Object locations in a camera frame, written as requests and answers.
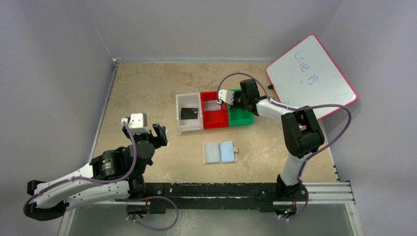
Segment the green plastic bin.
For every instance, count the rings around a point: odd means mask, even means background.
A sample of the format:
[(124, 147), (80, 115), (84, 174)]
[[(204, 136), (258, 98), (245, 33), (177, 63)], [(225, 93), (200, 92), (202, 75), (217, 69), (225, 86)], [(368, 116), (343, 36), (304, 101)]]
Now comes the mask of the green plastic bin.
[(254, 115), (244, 109), (231, 108), (227, 105), (229, 115), (229, 127), (252, 125), (254, 122)]

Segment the red plastic bin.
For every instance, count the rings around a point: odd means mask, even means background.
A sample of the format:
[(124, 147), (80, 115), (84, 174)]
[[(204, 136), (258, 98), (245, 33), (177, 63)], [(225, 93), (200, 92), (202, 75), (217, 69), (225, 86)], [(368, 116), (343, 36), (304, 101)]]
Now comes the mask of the red plastic bin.
[(227, 104), (223, 103), (220, 110), (207, 111), (206, 105), (204, 104), (207, 101), (214, 101), (216, 103), (216, 91), (206, 91), (200, 93), (200, 102), (202, 105), (202, 118), (203, 118), (203, 128), (204, 129), (215, 129), (215, 128), (226, 128), (229, 126), (229, 115)]

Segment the white plastic bin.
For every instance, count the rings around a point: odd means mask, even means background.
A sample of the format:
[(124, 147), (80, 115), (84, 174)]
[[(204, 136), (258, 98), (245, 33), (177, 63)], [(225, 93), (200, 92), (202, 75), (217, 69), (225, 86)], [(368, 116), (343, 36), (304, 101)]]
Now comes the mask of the white plastic bin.
[(176, 95), (177, 125), (180, 132), (203, 129), (202, 105), (199, 93)]

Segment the beige card holder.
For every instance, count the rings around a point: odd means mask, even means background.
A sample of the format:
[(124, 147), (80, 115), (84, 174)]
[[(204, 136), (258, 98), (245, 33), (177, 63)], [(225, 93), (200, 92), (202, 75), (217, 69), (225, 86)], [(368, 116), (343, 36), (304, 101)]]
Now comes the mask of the beige card holder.
[(203, 165), (237, 163), (238, 153), (234, 141), (203, 143), (202, 163)]

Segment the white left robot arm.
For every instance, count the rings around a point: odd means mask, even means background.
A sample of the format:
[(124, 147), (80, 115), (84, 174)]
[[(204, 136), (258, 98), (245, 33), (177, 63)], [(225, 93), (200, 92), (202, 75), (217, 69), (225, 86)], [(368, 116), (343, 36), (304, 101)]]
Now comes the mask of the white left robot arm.
[(144, 173), (153, 164), (156, 149), (168, 144), (166, 127), (156, 123), (153, 130), (122, 123), (126, 147), (107, 150), (80, 169), (57, 180), (31, 180), (30, 198), (23, 206), (26, 217), (49, 221), (82, 205), (107, 200), (141, 201), (147, 194)]

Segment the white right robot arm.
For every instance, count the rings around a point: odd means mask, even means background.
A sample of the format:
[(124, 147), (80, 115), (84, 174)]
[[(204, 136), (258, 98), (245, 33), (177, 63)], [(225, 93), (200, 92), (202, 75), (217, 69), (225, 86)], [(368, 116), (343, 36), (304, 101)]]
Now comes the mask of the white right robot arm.
[(288, 158), (277, 176), (276, 193), (282, 200), (290, 199), (300, 187), (301, 174), (307, 158), (324, 144), (324, 135), (312, 110), (290, 110), (280, 107), (273, 99), (260, 96), (254, 79), (240, 83), (240, 92), (234, 95), (233, 107), (246, 109), (252, 114), (269, 118), (282, 125)]

